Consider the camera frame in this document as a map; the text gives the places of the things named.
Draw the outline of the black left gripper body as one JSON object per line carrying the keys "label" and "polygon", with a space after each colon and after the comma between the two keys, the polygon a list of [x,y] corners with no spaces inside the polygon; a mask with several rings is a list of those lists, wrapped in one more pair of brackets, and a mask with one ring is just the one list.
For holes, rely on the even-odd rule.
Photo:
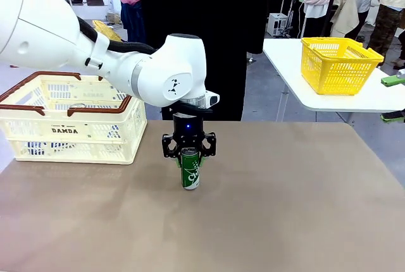
{"label": "black left gripper body", "polygon": [[194,148],[202,151],[205,139],[202,117],[174,114],[173,127],[173,139],[180,149]]}

